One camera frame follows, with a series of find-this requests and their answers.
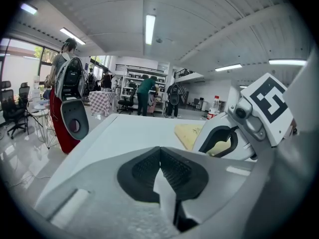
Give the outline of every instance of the table surface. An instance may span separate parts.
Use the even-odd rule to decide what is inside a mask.
[[[76,172],[99,160],[153,146],[185,150],[174,133],[177,124],[204,125],[205,121],[111,114],[65,158],[43,189],[37,203]]]
[[[49,109],[49,107],[45,107],[44,105],[37,104],[36,106],[34,106],[34,109],[36,109],[36,110],[45,110],[45,109]]]

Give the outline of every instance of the green shirt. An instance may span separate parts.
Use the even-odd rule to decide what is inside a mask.
[[[156,82],[151,78],[143,80],[138,88],[138,93],[148,94],[155,84]]]

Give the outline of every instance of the person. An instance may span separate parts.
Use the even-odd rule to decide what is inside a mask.
[[[143,116],[147,115],[148,112],[148,99],[149,99],[149,91],[151,88],[155,86],[156,92],[159,91],[159,86],[156,84],[156,82],[151,79],[145,79],[142,81],[138,88],[138,115],[141,115],[141,110],[143,109]]]
[[[167,89],[167,96],[168,96],[168,111],[167,111],[167,115],[168,117],[171,119],[171,114],[173,112],[173,107],[174,107],[174,119],[177,118],[178,116],[178,103],[177,105],[172,105],[170,102],[170,95],[171,95],[171,89],[172,87],[175,85],[175,83],[173,83],[172,85],[170,85]]]
[[[101,79],[101,90],[102,91],[109,91],[112,86],[112,78],[113,75],[109,73],[109,69],[107,68],[104,72],[104,75]]]
[[[56,55],[51,67],[51,72],[48,79],[48,84],[52,86],[49,104],[50,104],[50,114],[52,117],[53,126],[55,129],[56,136],[60,143],[61,149],[64,153],[69,154],[71,150],[80,142],[75,140],[67,131],[62,115],[61,115],[61,104],[62,101],[56,97],[54,93],[55,76],[58,74],[61,66],[67,61],[62,53],[66,53],[71,59],[74,56],[74,50],[77,47],[76,40],[73,38],[68,38],[62,46],[61,53]]]

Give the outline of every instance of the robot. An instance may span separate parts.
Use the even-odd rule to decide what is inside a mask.
[[[310,60],[316,69],[317,57]],[[293,120],[283,96],[291,100],[294,91],[285,90],[264,75],[206,122],[192,151],[155,146],[85,167],[37,205],[48,221],[41,230],[52,238],[271,235],[303,199],[318,163],[317,131],[282,140]],[[228,138],[219,157],[205,155]],[[256,162],[246,161],[253,155]]]

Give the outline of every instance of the ceiling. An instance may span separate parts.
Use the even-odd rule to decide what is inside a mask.
[[[251,81],[272,72],[289,84],[299,68],[271,67],[269,59],[307,59],[313,39],[287,0],[30,0],[12,28],[63,41],[66,27],[86,44],[79,53],[145,57],[171,62],[210,79]],[[145,18],[156,15],[152,45]],[[216,73],[216,67],[244,68]]]

